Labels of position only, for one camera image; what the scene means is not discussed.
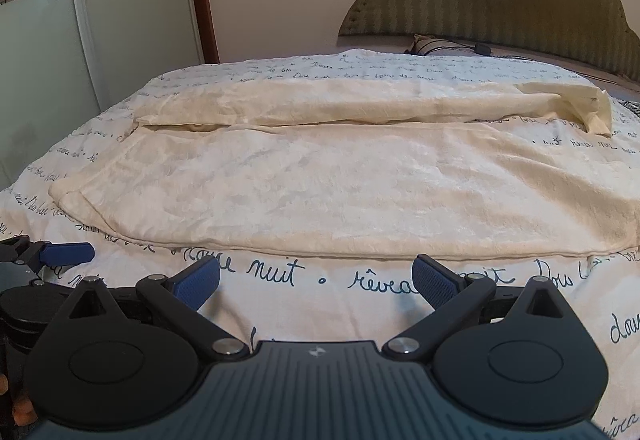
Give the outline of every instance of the blue gripper pad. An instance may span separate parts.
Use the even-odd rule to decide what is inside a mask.
[[[95,257],[90,243],[48,243],[40,251],[40,261],[49,267],[66,267],[87,263]]]
[[[197,311],[220,284],[220,262],[215,256],[205,256],[168,281],[172,294]]]
[[[411,267],[415,290],[434,309],[444,305],[465,287],[465,280],[427,255],[420,255]]]

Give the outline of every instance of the metal screw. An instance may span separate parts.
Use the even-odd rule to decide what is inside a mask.
[[[420,348],[420,343],[411,337],[396,337],[386,345],[396,354],[412,354]]]
[[[213,351],[220,355],[239,354],[244,348],[244,343],[235,337],[225,337],[213,343]]]

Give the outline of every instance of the cream blanket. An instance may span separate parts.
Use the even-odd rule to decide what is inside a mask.
[[[637,246],[639,155],[472,122],[512,115],[615,147],[596,87],[250,81],[143,107],[123,143],[49,192],[85,225],[164,247],[462,260]]]

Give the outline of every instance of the headboard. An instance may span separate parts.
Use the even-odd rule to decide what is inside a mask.
[[[640,80],[620,0],[356,0],[340,36],[433,34],[514,46]]]

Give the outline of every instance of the pillow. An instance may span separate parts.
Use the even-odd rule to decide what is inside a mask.
[[[494,45],[492,43],[468,42],[465,40],[453,40],[437,38],[436,36],[421,36],[416,34],[414,46],[407,52],[414,56],[492,56],[503,59],[524,59],[526,61],[539,61],[560,66],[590,80],[601,90],[606,90],[610,96],[629,102],[640,101],[640,84],[627,78],[604,72],[584,63],[570,59]]]

